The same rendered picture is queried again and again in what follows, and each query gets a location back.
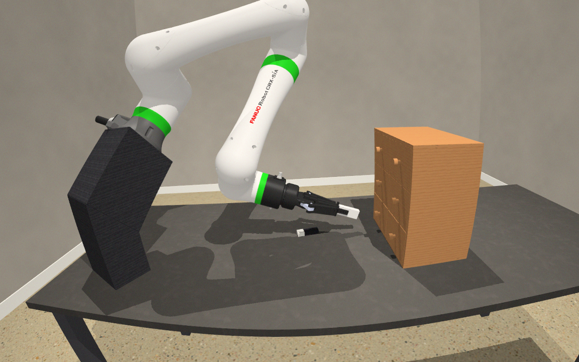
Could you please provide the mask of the orange wooden chest of drawers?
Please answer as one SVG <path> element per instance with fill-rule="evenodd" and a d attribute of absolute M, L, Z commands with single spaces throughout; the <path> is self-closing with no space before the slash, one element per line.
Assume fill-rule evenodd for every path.
<path fill-rule="evenodd" d="M 376 161 L 375 132 L 390 137 L 389 171 Z M 391 140 L 412 147 L 411 188 L 391 173 Z M 478 199 L 484 143 L 430 127 L 374 128 L 376 163 L 409 192 L 402 268 L 465 259 Z"/>

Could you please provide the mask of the wooden drawer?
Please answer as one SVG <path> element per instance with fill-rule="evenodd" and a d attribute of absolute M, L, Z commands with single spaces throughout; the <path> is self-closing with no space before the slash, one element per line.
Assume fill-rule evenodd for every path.
<path fill-rule="evenodd" d="M 391 211 L 388 213 L 388 229 L 386 239 L 389 245 L 392 247 L 399 261 L 403 265 L 404 263 L 404 252 L 405 252 L 405 240 L 407 232 L 400 225 L 399 221 L 395 218 Z"/>
<path fill-rule="evenodd" d="M 383 203 L 378 194 L 374 194 L 374 212 L 373 218 L 376 220 L 379 228 L 386 237 L 388 226 L 388 207 Z"/>
<path fill-rule="evenodd" d="M 376 163 L 375 172 L 375 190 L 384 200 L 384 203 L 389 203 L 389 173 Z"/>
<path fill-rule="evenodd" d="M 389 208 L 404 225 L 405 229 L 407 229 L 408 225 L 410 195 L 411 192 L 392 176 L 389 189 Z"/>
<path fill-rule="evenodd" d="M 391 140 L 391 173 L 411 188 L 412 148 L 403 143 Z"/>
<path fill-rule="evenodd" d="M 376 131 L 375 144 L 376 144 L 376 161 L 381 163 L 381 165 L 383 165 L 389 171 L 390 137 Z"/>

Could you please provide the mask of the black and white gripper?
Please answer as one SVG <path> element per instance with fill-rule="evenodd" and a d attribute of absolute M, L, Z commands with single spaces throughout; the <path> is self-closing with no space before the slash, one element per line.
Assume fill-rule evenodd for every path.
<path fill-rule="evenodd" d="M 342 215 L 357 219 L 360 213 L 359 209 L 350 208 L 348 206 L 340 205 L 335 200 L 326 199 L 325 197 L 316 195 L 312 192 L 299 192 L 299 186 L 296 184 L 287 183 L 286 193 L 283 198 L 282 208 L 294 209 L 298 206 L 307 209 L 307 213 L 316 213 L 320 215 Z"/>

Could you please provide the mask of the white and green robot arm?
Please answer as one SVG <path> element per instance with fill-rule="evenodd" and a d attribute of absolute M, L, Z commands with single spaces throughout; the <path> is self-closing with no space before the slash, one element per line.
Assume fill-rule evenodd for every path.
<path fill-rule="evenodd" d="M 267 134 L 307 59 L 309 7 L 305 0 L 260 0 L 209 18 L 136 37 L 126 67 L 143 94 L 131 118 L 95 122 L 108 130 L 131 127 L 160 152 L 191 98 L 180 67 L 234 44 L 271 36 L 270 50 L 234 130 L 215 160 L 218 185 L 231 200 L 278 209 L 286 193 L 282 172 L 256 171 Z"/>

